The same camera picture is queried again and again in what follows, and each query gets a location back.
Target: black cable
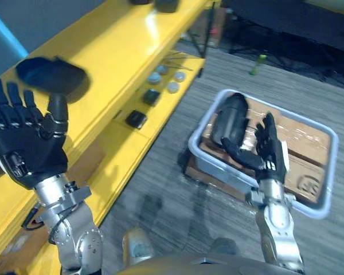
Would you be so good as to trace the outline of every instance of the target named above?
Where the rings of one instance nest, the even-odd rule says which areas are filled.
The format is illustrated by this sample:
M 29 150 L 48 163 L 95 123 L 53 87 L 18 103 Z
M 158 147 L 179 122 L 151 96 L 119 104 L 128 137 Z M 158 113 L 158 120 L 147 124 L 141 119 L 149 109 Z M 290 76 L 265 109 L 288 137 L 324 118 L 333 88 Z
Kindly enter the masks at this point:
M 33 226 L 33 227 L 22 226 L 22 228 L 27 231 L 34 231 L 36 229 L 43 227 L 43 225 L 45 225 L 43 222 L 39 222 L 37 226 Z
M 34 216 L 37 214 L 38 210 L 40 209 L 41 205 L 37 202 L 32 209 L 29 211 L 27 217 L 24 219 L 21 227 L 27 231 L 33 231 L 36 229 L 39 229 L 45 225 L 43 222 L 38 223 L 35 227 L 28 227 L 29 222 L 34 218 Z
M 55 232 L 57 230 L 57 228 L 59 227 L 59 225 L 71 214 L 71 212 L 75 209 L 75 207 L 73 207 L 69 212 L 67 212 L 65 215 L 63 215 L 58 222 L 52 227 L 50 234 L 48 235 L 48 242 L 51 243 L 52 245 L 55 245 L 56 243 L 53 240 L 53 236 L 55 235 Z

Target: cardboard box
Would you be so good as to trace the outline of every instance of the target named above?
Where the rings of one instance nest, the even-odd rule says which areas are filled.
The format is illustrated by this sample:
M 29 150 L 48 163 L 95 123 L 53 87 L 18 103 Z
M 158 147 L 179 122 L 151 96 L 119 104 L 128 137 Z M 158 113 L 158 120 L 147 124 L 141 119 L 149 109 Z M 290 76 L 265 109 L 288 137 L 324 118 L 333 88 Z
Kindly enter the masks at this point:
M 289 154 L 317 166 L 327 164 L 330 144 L 328 134 L 284 116 L 276 129 L 278 139 L 287 142 Z
M 98 139 L 83 152 L 78 161 L 68 170 L 69 180 L 75 180 L 79 187 L 87 185 L 88 179 L 96 171 L 105 157 Z M 0 274 L 27 267 L 46 243 L 46 227 L 34 231 L 20 229 L 0 255 Z
M 321 193 L 325 171 L 296 156 L 289 155 L 290 171 L 286 175 L 284 189 L 296 196 L 299 202 L 317 203 Z
M 235 162 L 223 149 L 216 147 L 214 144 L 206 144 L 205 142 L 202 142 L 199 145 L 199 148 L 236 169 L 241 170 L 243 168 L 242 165 Z
M 282 114 L 279 110 L 272 108 L 264 103 L 258 102 L 256 100 L 252 100 L 246 98 L 248 103 L 248 113 L 247 118 L 250 119 L 250 123 L 248 124 L 250 127 L 256 129 L 256 124 L 261 123 L 263 124 L 263 119 L 266 117 L 266 114 L 270 112 L 273 117 L 275 124 L 279 124 L 280 120 L 282 119 Z
M 228 195 L 231 195 L 241 201 L 245 201 L 245 194 L 239 192 L 234 187 L 221 182 L 220 180 L 210 176 L 202 171 L 200 171 L 195 165 L 195 157 L 191 156 L 187 168 L 185 170 L 185 174 L 192 177 L 195 180 L 198 180 L 204 184 L 210 185 L 214 188 L 217 188 Z

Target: white plastic bin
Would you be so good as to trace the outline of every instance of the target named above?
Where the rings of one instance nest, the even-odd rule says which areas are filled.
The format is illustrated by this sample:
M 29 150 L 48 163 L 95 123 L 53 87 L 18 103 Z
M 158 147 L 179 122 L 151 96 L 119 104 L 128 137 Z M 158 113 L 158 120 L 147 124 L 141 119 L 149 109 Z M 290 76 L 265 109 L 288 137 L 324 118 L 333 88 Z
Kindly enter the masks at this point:
M 219 179 L 220 181 L 231 185 L 235 189 L 241 191 L 242 193 L 247 193 L 251 187 L 257 187 L 257 182 L 255 179 L 250 176 L 242 173 L 241 171 L 233 168 L 232 166 L 216 159 L 215 157 L 207 154 L 199 148 L 201 142 L 201 135 L 206 128 L 208 122 L 212 115 L 216 112 L 218 107 L 224 102 L 224 100 L 231 96 L 234 93 L 240 93 L 232 89 L 226 89 L 221 91 L 215 98 L 214 103 L 210 106 L 206 114 L 201 119 L 198 128 L 193 132 L 189 140 L 189 149 L 192 154 L 196 157 L 197 167 L 209 174 Z M 329 161 L 327 167 L 325 167 L 325 177 L 323 182 L 323 187 L 317 203 L 300 203 L 293 202 L 293 208 L 297 211 L 300 211 L 304 215 L 314 218 L 314 219 L 323 219 L 326 217 L 330 211 L 331 205 L 331 193 L 333 191 L 333 180 L 335 173 L 335 164 L 338 154 L 338 144 L 339 139 L 338 135 L 329 127 L 315 122 L 311 119 L 308 119 L 304 116 L 297 115 L 293 112 L 280 108 L 278 106 L 272 105 L 265 101 L 259 100 L 255 97 L 245 95 L 245 97 L 257 100 L 261 103 L 264 103 L 270 107 L 276 108 L 282 112 L 283 116 L 286 116 L 290 119 L 296 120 L 298 122 L 307 124 L 315 129 L 318 129 L 322 132 L 327 133 L 330 136 L 330 146 L 329 146 Z

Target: robotic hand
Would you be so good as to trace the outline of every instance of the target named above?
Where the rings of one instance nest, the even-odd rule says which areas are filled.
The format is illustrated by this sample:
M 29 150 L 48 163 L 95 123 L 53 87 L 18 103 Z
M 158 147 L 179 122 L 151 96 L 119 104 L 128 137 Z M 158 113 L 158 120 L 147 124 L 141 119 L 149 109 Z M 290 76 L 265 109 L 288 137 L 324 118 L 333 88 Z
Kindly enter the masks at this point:
M 282 143 L 277 139 L 274 118 L 268 113 L 263 119 L 264 126 L 258 124 L 255 136 L 258 156 L 247 158 L 254 169 L 259 188 L 246 195 L 246 200 L 259 210 L 256 223 L 261 234 L 261 248 L 265 261 L 282 268 L 304 274 L 303 261 L 294 239 L 294 222 L 290 214 L 291 202 L 295 196 L 284 192 L 284 179 L 287 173 Z M 227 137 L 222 138 L 227 153 L 230 144 Z
M 101 232 L 84 203 L 88 186 L 78 188 L 64 175 L 67 156 L 62 149 L 68 129 L 67 101 L 51 95 L 43 117 L 33 93 L 24 91 L 26 107 L 15 83 L 7 83 L 11 105 L 0 80 L 0 167 L 13 181 L 33 189 L 44 208 L 36 219 L 56 244 L 63 274 L 100 274 Z

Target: black object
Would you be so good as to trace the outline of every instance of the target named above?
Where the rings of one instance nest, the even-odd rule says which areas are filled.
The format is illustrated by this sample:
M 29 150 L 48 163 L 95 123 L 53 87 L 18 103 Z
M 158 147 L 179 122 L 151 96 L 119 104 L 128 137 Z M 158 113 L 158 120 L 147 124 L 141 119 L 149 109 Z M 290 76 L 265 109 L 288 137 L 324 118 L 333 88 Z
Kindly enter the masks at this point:
M 210 10 L 209 10 L 209 14 L 208 14 L 208 18 L 207 18 L 208 21 L 207 21 L 206 29 L 205 29 L 205 41 L 204 41 L 203 49 L 201 49 L 199 43 L 197 42 L 197 40 L 195 38 L 196 35 L 193 34 L 191 32 L 191 30 L 187 30 L 187 34 L 191 38 L 193 46 L 196 48 L 196 50 L 199 53 L 201 58 L 205 58 L 206 53 L 208 51 L 208 43 L 210 40 L 210 34 L 211 34 L 212 27 L 213 27 L 213 22 L 214 22 L 214 12 L 215 12 L 215 2 L 212 3 L 212 6 L 210 7 Z M 203 71 L 204 71 L 204 69 L 201 68 L 199 71 L 198 77 L 202 76 Z
M 95 271 L 94 273 L 92 273 L 90 275 L 102 275 L 102 269 Z
M 87 78 L 86 72 L 56 57 L 25 59 L 15 67 L 18 77 L 25 83 L 50 93 L 68 95 Z
M 42 116 L 33 93 L 24 91 L 26 107 L 15 83 L 8 83 L 11 106 L 0 80 L 0 164 L 16 183 L 32 189 L 38 182 L 67 171 L 62 150 L 68 129 L 67 102 L 51 94 L 48 113 Z
M 70 210 L 65 210 L 62 213 L 60 213 L 62 215 L 62 217 L 58 220 L 58 222 L 52 227 L 50 234 L 48 234 L 48 242 L 52 245 L 55 245 L 55 241 L 53 240 L 53 236 L 55 235 L 55 232 L 57 230 L 57 228 L 59 227 L 60 224 L 63 223 L 63 221 L 72 213 L 73 209 L 75 209 L 78 205 L 74 206 L 73 208 L 71 208 Z
M 145 5 L 151 3 L 152 0 L 130 0 L 134 5 Z
M 255 136 L 256 151 L 263 158 L 264 167 L 256 171 L 256 179 L 276 179 L 284 183 L 287 169 L 284 163 L 282 143 L 277 139 L 274 117 L 268 113 L 263 119 L 265 128 L 258 124 Z
M 21 227 L 27 231 L 33 231 L 36 229 L 39 229 L 45 225 L 43 222 L 39 222 L 37 226 L 35 227 L 28 227 L 29 222 L 34 218 L 34 216 L 37 214 L 38 210 L 40 209 L 41 205 L 39 203 L 36 203 L 36 205 L 33 206 L 31 211 L 28 213 L 27 217 L 24 219 Z
M 136 129 L 141 129 L 147 121 L 147 116 L 137 110 L 133 110 L 126 118 L 126 123 Z
M 155 8 L 161 13 L 174 13 L 177 10 L 179 0 L 154 0 Z
M 143 102 L 150 106 L 156 106 L 160 95 L 161 93 L 159 93 L 155 89 L 149 89 L 143 96 Z
M 249 169 L 259 170 L 263 166 L 262 158 L 240 148 L 249 122 L 246 119 L 247 110 L 248 104 L 242 94 L 235 93 L 227 98 L 214 123 L 211 139 L 236 162 Z

